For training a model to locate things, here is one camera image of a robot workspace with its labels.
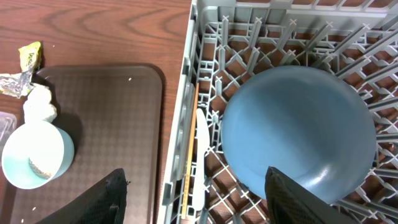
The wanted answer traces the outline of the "light blue rice bowl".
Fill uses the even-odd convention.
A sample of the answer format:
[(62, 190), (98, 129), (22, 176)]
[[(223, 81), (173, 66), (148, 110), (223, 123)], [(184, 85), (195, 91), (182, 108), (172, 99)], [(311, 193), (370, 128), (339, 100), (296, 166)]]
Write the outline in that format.
[(74, 143), (46, 121), (17, 128), (5, 143), (1, 165), (6, 179), (20, 189), (36, 189), (60, 177), (72, 164)]

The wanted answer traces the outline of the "snack wrapper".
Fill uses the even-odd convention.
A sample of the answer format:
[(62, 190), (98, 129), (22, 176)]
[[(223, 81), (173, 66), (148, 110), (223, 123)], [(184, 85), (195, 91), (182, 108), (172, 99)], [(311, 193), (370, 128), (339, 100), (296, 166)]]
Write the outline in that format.
[(21, 72), (16, 74), (1, 74), (1, 93), (14, 98), (27, 96), (34, 89), (32, 77), (40, 67), (41, 57), (41, 42), (36, 41), (21, 47), (19, 49)]

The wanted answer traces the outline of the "wooden chopstick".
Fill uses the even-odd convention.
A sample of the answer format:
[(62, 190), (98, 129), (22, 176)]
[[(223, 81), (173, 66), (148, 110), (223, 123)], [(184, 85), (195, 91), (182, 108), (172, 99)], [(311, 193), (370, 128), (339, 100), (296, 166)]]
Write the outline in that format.
[(194, 139), (195, 139), (195, 126), (196, 126), (196, 110), (198, 104), (198, 92), (199, 92), (199, 83), (195, 86), (195, 95), (193, 101), (193, 110), (192, 110), (192, 120), (190, 125), (190, 137), (189, 137), (189, 145), (187, 151), (187, 165), (185, 170), (185, 181), (183, 188), (183, 197), (182, 197), (182, 209), (181, 209), (181, 219), (186, 219), (187, 216), (187, 207), (188, 207), (188, 196), (190, 190), (190, 174), (192, 168), (192, 157), (193, 157), (193, 147), (194, 147)]

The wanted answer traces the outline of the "light blue plastic knife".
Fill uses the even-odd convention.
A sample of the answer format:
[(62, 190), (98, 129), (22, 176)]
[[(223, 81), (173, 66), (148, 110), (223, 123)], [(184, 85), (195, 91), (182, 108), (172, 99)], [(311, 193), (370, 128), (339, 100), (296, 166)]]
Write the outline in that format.
[(192, 206), (196, 211), (205, 205), (205, 152), (210, 145), (210, 134), (202, 109), (196, 110), (197, 114), (197, 163), (195, 181), (193, 186)]

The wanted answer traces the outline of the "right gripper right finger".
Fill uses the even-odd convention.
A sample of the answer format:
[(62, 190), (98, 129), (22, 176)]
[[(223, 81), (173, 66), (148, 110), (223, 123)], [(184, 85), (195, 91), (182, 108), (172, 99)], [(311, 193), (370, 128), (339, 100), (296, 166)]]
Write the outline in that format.
[(339, 213), (275, 167), (268, 168), (264, 189), (271, 223), (356, 223), (353, 219)]

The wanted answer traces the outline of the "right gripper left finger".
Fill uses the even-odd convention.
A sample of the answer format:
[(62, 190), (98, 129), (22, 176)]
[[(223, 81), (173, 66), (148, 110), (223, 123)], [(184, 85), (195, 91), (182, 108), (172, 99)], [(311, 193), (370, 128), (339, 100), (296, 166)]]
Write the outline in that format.
[(123, 224), (126, 196), (127, 180), (118, 168), (38, 224)]

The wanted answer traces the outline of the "blue plate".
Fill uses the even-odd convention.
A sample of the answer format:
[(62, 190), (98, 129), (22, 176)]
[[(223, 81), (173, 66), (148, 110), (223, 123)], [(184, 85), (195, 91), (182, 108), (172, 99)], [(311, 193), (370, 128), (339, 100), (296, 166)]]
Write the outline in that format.
[(260, 198), (275, 167), (326, 203), (354, 192), (376, 153), (363, 99), (316, 68), (283, 66), (251, 77), (229, 99), (221, 122), (224, 157)]

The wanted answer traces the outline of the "white napkin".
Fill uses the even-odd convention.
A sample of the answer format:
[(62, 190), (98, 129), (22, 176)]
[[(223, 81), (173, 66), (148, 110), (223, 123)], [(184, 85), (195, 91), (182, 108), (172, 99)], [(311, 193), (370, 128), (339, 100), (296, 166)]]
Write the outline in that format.
[(51, 123), (57, 117), (57, 109), (51, 101), (52, 92), (49, 87), (34, 83), (23, 105), (25, 123), (33, 121)]

